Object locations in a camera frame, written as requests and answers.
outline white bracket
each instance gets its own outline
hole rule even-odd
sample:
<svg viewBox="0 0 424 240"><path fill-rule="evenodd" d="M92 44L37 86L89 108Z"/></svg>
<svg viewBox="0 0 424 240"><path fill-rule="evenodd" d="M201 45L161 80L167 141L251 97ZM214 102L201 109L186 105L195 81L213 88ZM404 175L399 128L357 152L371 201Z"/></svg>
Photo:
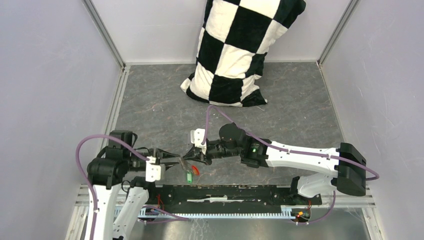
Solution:
<svg viewBox="0 0 424 240"><path fill-rule="evenodd" d="M297 182L297 191L299 195L306 198L313 198L317 194L326 195L337 188L331 184L333 177L322 173L315 173L310 176L301 176Z"/></svg>
<svg viewBox="0 0 424 240"><path fill-rule="evenodd" d="M165 176L165 165L160 164L156 165L156 157L148 156L148 161L146 161L146 181L154 182L160 181Z"/></svg>
<svg viewBox="0 0 424 240"><path fill-rule="evenodd" d="M196 148L201 149L201 152L206 154L206 142L202 144L203 138L205 137L205 130L198 128L190 131L190 141Z"/></svg>

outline gray floor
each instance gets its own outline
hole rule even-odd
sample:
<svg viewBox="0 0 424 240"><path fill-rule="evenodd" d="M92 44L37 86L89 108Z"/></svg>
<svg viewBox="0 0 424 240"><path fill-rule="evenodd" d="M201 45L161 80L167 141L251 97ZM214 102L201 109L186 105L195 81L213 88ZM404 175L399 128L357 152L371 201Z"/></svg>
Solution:
<svg viewBox="0 0 424 240"><path fill-rule="evenodd" d="M180 84L193 64L132 66L120 107L116 129L132 130L136 147L157 147L173 153L189 149L190 130L205 127L207 104L187 97ZM221 107L240 126L257 136L280 143L311 148L338 147L340 129L316 63L266 63L256 81L268 104L255 107ZM228 123L213 110L210 140L218 138ZM250 168L232 157L214 160L210 166L195 164L200 176L194 184L290 184L293 177L312 172L289 168ZM128 174L131 179L135 174ZM166 171L159 184L187 184L180 166Z"/></svg>

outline green object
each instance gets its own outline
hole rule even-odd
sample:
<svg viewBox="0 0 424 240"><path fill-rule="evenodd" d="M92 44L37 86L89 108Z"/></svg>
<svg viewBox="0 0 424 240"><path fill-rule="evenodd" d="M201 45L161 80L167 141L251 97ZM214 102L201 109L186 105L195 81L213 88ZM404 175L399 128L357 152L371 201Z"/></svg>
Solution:
<svg viewBox="0 0 424 240"><path fill-rule="evenodd" d="M187 183L191 184L193 182L193 175L191 172L187 172Z"/></svg>
<svg viewBox="0 0 424 240"><path fill-rule="evenodd" d="M252 153L256 153L258 149L259 149L259 144L253 143L252 145L250 145L250 150Z"/></svg>

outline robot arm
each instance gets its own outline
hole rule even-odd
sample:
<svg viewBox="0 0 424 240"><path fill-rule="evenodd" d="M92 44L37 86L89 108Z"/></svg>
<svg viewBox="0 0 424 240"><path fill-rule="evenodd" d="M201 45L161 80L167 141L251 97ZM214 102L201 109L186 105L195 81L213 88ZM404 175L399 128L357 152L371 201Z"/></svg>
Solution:
<svg viewBox="0 0 424 240"><path fill-rule="evenodd" d="M291 182L292 192L307 198L334 190L351 196L366 194L366 171L331 158L340 156L365 166L365 158L349 143L342 142L339 148L307 148L261 138L268 144L266 145L247 135L246 131L234 123L229 123L219 130L219 140L206 140L202 144L204 131L197 129L191 132L193 148L186 154L187 159L210 165L212 159L240 156L241 163L252 168L290 167L317 172L311 176L295 177Z"/></svg>
<svg viewBox="0 0 424 240"><path fill-rule="evenodd" d="M113 131L110 135L132 145L131 131ZM334 190L352 196L366 194L365 170L330 157L340 156L365 166L364 157L351 144L341 143L339 148L320 149L290 146L262 138L260 142L247 135L246 131L238 128L234 123L221 127L218 140L207 139L202 143L204 135L204 129L191 131L193 147L181 157L158 148L144 147L143 149L147 152L140 152L140 154L148 156L148 161L138 159L122 145L109 141L108 146L87 167L88 179L97 194L98 209L95 212L92 211L94 206L90 192L88 219L92 219L93 215L97 214L97 221L94 232L86 234L85 239L89 240L92 235L94 239L128 239L140 209L153 197L151 191L155 189L154 182L164 177L167 168L178 164L177 162L161 163L161 160L166 158L180 157L186 161L210 165L212 159L240 156L241 163L252 168L291 167L317 172L311 176L294 177L289 192L278 198L274 197L274 201L283 201L286 204L287 201L291 201L295 205L299 198L306 198L300 199L305 201L317 194ZM299 152L308 152L308 154L299 154ZM117 219L113 221L118 192L123 177L128 171L145 171L146 177L135 177L131 181L124 207ZM92 222L88 221L86 229L91 229L91 226Z"/></svg>

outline red clip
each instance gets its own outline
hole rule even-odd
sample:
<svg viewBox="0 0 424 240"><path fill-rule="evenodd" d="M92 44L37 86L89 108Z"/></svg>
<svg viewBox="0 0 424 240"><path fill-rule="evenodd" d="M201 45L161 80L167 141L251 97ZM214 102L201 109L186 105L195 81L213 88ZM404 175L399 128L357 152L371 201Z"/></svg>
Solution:
<svg viewBox="0 0 424 240"><path fill-rule="evenodd" d="M196 166L191 165L191 168L193 169L194 175L196 175L196 176L199 176L200 175L200 172L199 172L199 170L198 170L198 168Z"/></svg>

